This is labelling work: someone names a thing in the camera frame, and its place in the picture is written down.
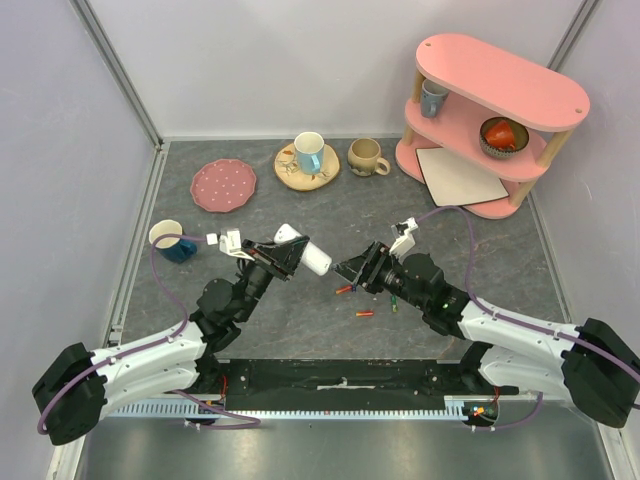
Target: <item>gray mug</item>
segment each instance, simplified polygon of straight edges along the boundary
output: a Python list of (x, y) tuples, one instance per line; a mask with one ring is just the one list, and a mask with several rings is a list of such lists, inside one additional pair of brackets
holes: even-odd
[(441, 85), (438, 85), (431, 80), (425, 80), (422, 82), (422, 97), (420, 99), (420, 112), (423, 117), (433, 118), (438, 113), (444, 101), (449, 95), (449, 90)]

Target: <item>marbled surface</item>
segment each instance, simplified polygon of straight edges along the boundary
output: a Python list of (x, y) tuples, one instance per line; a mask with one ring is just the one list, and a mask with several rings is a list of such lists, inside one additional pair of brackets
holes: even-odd
[[(387, 176), (360, 178), (346, 168), (352, 140), (328, 140), (342, 161), (342, 171), (330, 184), (312, 192), (287, 188), (273, 172), (275, 153), (290, 140), (174, 142), (171, 144), (152, 225), (162, 219), (179, 221), (191, 235), (240, 228), (243, 238), (272, 237), (290, 223), (342, 261), (361, 253), (371, 241), (393, 242), (390, 225), (434, 208), (427, 188), (402, 173), (394, 161), (397, 139), (383, 139), (383, 156), (392, 164)], [(206, 163), (239, 158), (258, 177), (256, 193), (242, 208), (211, 214), (197, 207), (189, 193), (191, 180)], [(476, 232), (476, 293), (504, 308), (552, 321), (562, 321), (542, 246), (529, 205), (504, 220), (473, 216)], [(447, 211), (423, 222), (413, 251), (430, 252), (447, 280), (462, 286), (468, 255), (464, 219)], [(234, 280), (235, 261), (217, 247), (201, 246), (182, 265), (157, 261), (166, 285), (187, 305), (195, 301), (211, 279)], [(286, 284), (274, 280), (242, 335), (220, 357), (236, 358), (442, 358), (459, 359), (467, 344), (432, 332), (421, 314), (399, 300), (391, 313), (389, 295), (365, 292), (335, 295), (344, 280), (334, 273), (318, 277), (300, 266)], [(375, 316), (357, 318), (357, 310), (373, 309)], [(131, 341), (167, 328), (180, 320), (179, 312), (155, 285), (145, 246), (132, 291), (124, 328)]]

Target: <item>dark blue mug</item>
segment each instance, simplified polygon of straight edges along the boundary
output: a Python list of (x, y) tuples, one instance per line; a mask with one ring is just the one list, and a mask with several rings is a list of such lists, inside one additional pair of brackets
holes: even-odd
[[(149, 230), (149, 243), (153, 244), (158, 237), (173, 233), (176, 235), (185, 235), (182, 225), (175, 220), (162, 220), (156, 223)], [(164, 258), (174, 263), (182, 263), (189, 257), (195, 255), (198, 246), (190, 240), (184, 238), (168, 237), (163, 238), (156, 244), (156, 249)]]

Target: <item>scalloped plate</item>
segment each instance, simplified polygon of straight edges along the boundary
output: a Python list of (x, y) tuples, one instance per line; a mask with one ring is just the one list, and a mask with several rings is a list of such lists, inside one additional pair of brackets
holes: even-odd
[(191, 182), (193, 201), (211, 213), (228, 213), (240, 208), (255, 191), (253, 169), (237, 158), (208, 163)]

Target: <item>white cylinder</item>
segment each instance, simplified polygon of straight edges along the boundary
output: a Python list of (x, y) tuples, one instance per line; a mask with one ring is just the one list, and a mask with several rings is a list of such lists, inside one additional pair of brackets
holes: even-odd
[[(274, 241), (277, 244), (281, 244), (301, 236), (302, 234), (300, 232), (288, 223), (285, 223), (276, 232)], [(324, 275), (331, 267), (331, 257), (311, 242), (307, 243), (307, 248), (304, 249), (301, 261), (317, 275)]]

